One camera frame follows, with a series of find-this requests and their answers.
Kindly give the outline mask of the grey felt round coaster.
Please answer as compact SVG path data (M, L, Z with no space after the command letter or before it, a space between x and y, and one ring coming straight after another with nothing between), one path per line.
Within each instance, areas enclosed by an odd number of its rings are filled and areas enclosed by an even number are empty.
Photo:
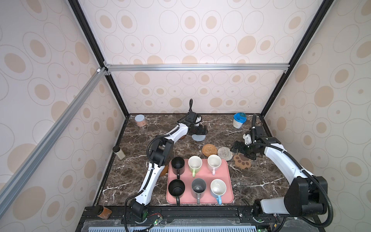
M201 141L205 140L206 135L196 135L196 134L193 134L191 137L192 137L192 139L194 141L201 142Z

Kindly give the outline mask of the cork paw print coaster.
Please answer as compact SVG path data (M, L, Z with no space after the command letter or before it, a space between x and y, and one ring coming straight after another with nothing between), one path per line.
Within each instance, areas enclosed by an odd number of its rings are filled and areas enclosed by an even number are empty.
M235 161L235 165L244 170L244 169L248 169L248 168L251 168L252 166L252 162L249 158L245 157L243 154L241 153L238 153L237 155L235 155L233 157L233 160Z

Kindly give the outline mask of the woven rattan round coaster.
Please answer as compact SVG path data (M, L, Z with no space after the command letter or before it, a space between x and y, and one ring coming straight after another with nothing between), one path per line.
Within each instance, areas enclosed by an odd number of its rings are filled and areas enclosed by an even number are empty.
M202 148L202 153L207 157L211 155L217 155L218 148L212 144L205 144Z

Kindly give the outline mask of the white woven round coaster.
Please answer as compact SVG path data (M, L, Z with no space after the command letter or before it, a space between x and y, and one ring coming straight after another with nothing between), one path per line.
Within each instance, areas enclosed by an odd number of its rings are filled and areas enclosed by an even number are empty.
M231 152L228 147L219 148L217 151L217 155L225 161L230 161L231 159L233 159L234 156L233 152Z

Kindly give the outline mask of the light brown wooden coaster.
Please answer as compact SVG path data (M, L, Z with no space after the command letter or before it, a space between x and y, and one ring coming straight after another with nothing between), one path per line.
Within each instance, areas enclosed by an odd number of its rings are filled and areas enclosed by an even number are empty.
M162 170L162 172L160 173L160 176L161 177L165 176L168 173L168 170L169 170L169 165L166 165L164 169Z

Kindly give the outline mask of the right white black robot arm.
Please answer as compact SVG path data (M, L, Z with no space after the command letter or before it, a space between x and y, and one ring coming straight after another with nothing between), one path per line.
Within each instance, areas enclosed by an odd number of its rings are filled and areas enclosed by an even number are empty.
M236 141L231 152L241 153L256 160L265 155L279 168L289 183L285 196L255 200L253 215L278 214L298 217L309 225L326 228L333 222L333 206L328 197L328 183L324 177L315 176L290 155L275 137L253 139L247 145Z

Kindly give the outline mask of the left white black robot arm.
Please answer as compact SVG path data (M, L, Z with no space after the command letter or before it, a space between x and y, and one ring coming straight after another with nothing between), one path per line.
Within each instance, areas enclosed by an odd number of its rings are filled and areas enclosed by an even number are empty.
M168 133L156 136L146 148L146 156L150 161L148 170L138 193L130 196L125 201L130 212L140 221L147 218L148 206L151 202L152 193L160 173L173 159L174 144L185 135L206 135L208 129L202 124L186 125L178 123Z

